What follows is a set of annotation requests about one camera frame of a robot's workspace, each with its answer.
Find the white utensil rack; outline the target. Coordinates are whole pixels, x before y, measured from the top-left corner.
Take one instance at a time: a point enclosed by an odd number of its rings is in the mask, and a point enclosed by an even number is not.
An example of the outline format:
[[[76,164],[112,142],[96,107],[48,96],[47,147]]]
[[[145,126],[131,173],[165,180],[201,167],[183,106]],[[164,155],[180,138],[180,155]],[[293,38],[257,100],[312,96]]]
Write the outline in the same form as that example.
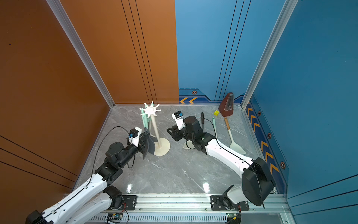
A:
[[[148,116],[150,135],[152,136],[155,144],[155,152],[153,155],[164,156],[170,150],[170,142],[168,139],[159,136],[159,128],[156,122],[156,113],[160,112],[161,110],[158,109],[158,107],[159,104],[154,105],[154,102],[152,102],[150,105],[144,103],[143,109]]]

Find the mint handle cream turner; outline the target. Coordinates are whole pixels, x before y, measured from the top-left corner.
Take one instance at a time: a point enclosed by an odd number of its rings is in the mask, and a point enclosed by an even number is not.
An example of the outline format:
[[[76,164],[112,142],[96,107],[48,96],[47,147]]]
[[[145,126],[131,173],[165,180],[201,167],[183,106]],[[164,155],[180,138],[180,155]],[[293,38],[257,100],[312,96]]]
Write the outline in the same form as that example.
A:
[[[183,145],[184,149],[195,149],[195,146],[192,141],[186,141]]]

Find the black handle metal utensil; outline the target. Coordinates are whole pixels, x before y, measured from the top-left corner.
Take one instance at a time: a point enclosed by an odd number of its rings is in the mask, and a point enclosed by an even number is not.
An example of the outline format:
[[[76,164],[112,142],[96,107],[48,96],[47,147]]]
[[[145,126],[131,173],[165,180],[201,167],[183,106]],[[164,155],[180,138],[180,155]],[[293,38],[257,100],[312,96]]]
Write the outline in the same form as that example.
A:
[[[203,112],[201,112],[200,120],[201,120],[201,127],[202,127],[202,129],[204,130],[205,117],[204,117],[204,113],[203,113]]]

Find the mint handle grey spatula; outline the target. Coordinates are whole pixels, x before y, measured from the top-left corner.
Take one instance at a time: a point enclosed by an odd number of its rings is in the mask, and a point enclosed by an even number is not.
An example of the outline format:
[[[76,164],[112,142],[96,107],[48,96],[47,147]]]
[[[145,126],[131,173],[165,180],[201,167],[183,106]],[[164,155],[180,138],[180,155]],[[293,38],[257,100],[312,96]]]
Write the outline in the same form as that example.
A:
[[[145,129],[145,134],[149,134],[149,138],[148,138],[148,141],[149,141],[148,153],[153,155],[154,152],[155,152],[155,144],[154,144],[152,136],[150,135],[149,119],[148,119],[148,116],[145,113],[143,108],[141,108],[141,115],[142,115],[143,125],[144,125],[144,129]]]

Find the mint handle white spatula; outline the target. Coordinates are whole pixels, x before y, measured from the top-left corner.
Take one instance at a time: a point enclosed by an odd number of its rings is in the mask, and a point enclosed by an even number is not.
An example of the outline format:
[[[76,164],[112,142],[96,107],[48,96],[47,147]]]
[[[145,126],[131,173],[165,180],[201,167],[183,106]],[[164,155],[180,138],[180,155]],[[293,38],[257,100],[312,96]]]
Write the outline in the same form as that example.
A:
[[[215,117],[212,118],[212,124],[213,124],[214,132],[215,132],[215,138],[218,140]]]

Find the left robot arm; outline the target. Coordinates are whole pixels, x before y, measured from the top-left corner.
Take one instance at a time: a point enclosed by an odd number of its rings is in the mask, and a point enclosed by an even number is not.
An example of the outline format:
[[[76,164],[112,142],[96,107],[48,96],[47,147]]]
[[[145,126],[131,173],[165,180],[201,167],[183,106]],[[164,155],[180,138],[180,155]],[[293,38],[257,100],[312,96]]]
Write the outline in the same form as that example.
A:
[[[106,151],[103,164],[91,177],[64,199],[45,209],[34,211],[27,224],[84,224],[95,215],[123,203],[122,192],[113,186],[124,167],[137,153],[146,156],[150,148],[150,134],[134,128],[127,137],[127,146],[115,142]]]

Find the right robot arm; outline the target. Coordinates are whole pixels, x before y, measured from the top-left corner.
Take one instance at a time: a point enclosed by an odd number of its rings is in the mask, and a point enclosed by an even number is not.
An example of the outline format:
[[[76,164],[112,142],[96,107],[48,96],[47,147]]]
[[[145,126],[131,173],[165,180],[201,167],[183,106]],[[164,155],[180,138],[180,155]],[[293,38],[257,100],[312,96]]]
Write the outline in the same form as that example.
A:
[[[196,116],[183,117],[181,111],[172,114],[176,124],[167,129],[175,141],[191,141],[198,151],[214,157],[231,168],[242,181],[241,186],[231,185],[222,195],[228,210],[236,210],[239,203],[249,201],[262,206],[276,182],[264,159],[242,155],[223,145],[216,136],[203,131]]]

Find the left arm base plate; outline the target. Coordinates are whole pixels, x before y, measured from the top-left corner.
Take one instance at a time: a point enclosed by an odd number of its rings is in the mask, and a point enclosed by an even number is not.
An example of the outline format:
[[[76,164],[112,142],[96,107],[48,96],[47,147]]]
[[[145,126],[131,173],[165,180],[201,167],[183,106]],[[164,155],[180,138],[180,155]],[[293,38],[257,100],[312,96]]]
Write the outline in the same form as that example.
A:
[[[134,211],[137,204],[137,195],[118,196],[112,200],[109,210],[113,211]]]

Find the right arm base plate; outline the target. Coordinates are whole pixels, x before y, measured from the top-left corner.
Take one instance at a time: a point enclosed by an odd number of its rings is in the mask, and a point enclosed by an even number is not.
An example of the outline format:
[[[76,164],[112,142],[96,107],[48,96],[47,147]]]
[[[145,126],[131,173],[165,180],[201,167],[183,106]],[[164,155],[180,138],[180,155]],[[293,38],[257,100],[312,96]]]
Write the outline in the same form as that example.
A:
[[[234,204],[227,197],[222,195],[210,196],[211,210],[213,211],[249,211],[247,201]]]

